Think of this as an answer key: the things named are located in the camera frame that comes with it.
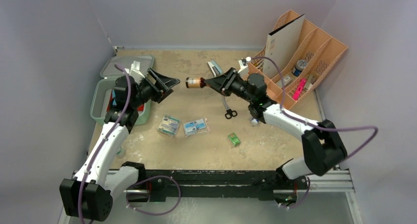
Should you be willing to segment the brown bottle orange cap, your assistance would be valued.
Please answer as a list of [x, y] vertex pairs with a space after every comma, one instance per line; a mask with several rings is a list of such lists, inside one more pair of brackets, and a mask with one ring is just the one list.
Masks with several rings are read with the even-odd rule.
[[186, 88], [204, 88], [206, 86], [204, 78], [187, 77], [185, 80]]

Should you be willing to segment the green white mask packet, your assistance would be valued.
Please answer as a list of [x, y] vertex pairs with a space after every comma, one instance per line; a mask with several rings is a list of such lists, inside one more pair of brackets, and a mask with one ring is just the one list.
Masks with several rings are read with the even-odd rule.
[[180, 121], [178, 119], [169, 115], [164, 115], [157, 130], [169, 136], [175, 136], [178, 131], [179, 125]]

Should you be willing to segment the red first aid pouch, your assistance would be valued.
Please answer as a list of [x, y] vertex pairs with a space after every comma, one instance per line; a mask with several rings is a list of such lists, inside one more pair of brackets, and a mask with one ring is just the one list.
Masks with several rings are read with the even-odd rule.
[[[115, 94], [115, 92], [114, 92], [114, 90], [111, 90], [111, 94], [110, 94], [110, 100], [109, 100], [109, 104], [108, 104], [108, 106], [107, 106], [107, 112], [110, 110], [110, 108], [111, 108], [111, 106], [116, 106], [117, 104], [116, 104], [116, 94]], [[142, 105], [140, 105], [138, 108], [137, 108], [137, 111], [139, 112], [139, 113], [141, 113], [141, 112], [143, 112], [144, 111], [144, 108], [145, 108], [145, 105], [144, 104], [142, 104]]]

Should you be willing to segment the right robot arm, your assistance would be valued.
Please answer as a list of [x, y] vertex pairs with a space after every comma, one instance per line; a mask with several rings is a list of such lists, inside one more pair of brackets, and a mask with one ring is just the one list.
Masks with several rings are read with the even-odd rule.
[[244, 80], [236, 69], [231, 68], [218, 77], [204, 79], [203, 86], [223, 96], [235, 94], [249, 103], [248, 110], [254, 118], [276, 126], [301, 141], [303, 156], [289, 160], [277, 170], [276, 182], [282, 188], [290, 187], [301, 176], [322, 176], [348, 157], [331, 121], [301, 120], [297, 114], [281, 107], [268, 97], [267, 84], [261, 74], [250, 74]]

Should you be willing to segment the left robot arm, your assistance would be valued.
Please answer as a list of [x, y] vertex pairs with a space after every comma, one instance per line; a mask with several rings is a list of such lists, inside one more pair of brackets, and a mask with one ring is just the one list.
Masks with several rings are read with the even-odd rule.
[[148, 101], [162, 102], [180, 83], [179, 79], [152, 69], [148, 70], [151, 81], [141, 72], [115, 67], [123, 76], [115, 80], [113, 102], [106, 113], [100, 138], [82, 167], [71, 178], [64, 179], [59, 188], [66, 215], [79, 218], [83, 224], [86, 220], [105, 221], [114, 199], [127, 188], [141, 189], [155, 179], [171, 179], [166, 175], [147, 178], [145, 166], [135, 162], [125, 162], [116, 173], [109, 174], [112, 161], [139, 117], [137, 108]]

